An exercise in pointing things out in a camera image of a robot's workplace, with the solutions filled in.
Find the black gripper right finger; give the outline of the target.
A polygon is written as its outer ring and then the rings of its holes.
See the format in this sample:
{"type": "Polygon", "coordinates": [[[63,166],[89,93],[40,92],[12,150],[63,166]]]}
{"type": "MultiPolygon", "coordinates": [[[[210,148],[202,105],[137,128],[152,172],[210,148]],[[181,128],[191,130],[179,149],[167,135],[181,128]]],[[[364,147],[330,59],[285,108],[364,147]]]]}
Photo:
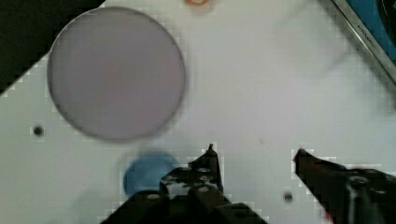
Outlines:
{"type": "Polygon", "coordinates": [[[396,181],[376,169],[348,169],[304,149],[293,158],[295,174],[333,224],[396,224],[396,181]]]}

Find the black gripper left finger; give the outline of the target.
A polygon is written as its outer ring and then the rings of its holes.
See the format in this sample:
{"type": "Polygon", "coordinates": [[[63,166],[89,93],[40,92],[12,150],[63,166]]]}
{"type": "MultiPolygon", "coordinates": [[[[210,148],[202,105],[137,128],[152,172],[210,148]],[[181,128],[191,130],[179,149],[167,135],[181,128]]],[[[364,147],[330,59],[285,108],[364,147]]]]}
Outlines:
{"type": "Polygon", "coordinates": [[[244,203],[223,194],[219,157],[213,147],[186,167],[141,190],[100,224],[268,224],[244,203]]]}

